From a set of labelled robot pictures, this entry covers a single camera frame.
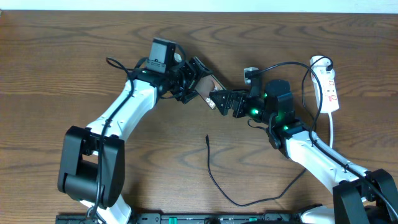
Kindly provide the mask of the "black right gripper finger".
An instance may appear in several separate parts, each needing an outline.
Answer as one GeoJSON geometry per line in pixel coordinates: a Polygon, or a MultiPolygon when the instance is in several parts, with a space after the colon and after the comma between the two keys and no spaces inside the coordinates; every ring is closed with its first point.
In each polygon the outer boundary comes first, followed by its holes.
{"type": "Polygon", "coordinates": [[[229,97],[213,97],[213,101],[220,113],[226,116],[232,105],[231,95],[229,97]]]}
{"type": "Polygon", "coordinates": [[[229,95],[235,93],[234,90],[220,90],[220,91],[211,91],[209,93],[210,97],[229,97],[229,95]]]}

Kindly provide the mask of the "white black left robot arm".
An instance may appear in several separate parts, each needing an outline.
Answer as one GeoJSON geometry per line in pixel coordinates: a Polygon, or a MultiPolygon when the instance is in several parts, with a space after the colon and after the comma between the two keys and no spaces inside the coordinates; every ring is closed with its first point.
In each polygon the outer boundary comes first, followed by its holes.
{"type": "Polygon", "coordinates": [[[212,71],[197,57],[169,62],[142,58],[126,68],[113,58],[111,66],[124,70],[127,80],[111,106],[85,128],[71,126],[63,140],[58,190],[87,206],[84,221],[127,223],[132,208],[121,191],[125,180],[125,143],[141,118],[165,93],[182,103],[197,96],[196,85],[212,71]]]}

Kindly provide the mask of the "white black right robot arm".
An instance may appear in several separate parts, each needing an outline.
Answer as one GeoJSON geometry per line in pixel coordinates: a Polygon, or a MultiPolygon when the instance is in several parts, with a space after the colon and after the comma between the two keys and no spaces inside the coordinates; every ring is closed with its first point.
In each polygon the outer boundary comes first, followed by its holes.
{"type": "Polygon", "coordinates": [[[314,205],[290,215],[292,223],[397,223],[397,188],[384,169],[369,171],[344,158],[300,119],[295,117],[293,95],[285,80],[272,80],[263,95],[249,91],[211,91],[209,96],[226,115],[248,116],[267,125],[274,149],[303,166],[332,194],[333,207],[314,205]]]}

